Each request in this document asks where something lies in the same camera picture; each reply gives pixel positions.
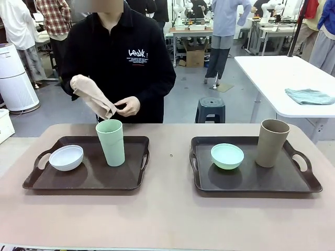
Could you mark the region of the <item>person's left hand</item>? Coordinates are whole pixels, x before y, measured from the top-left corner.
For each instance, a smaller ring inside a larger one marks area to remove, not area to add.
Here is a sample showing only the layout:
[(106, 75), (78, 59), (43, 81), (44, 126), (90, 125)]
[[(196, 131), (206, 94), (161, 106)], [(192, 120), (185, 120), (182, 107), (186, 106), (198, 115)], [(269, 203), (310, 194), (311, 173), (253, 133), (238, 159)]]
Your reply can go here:
[(139, 99), (135, 96), (124, 98), (114, 105), (117, 107), (117, 113), (123, 117), (135, 116), (141, 106)]

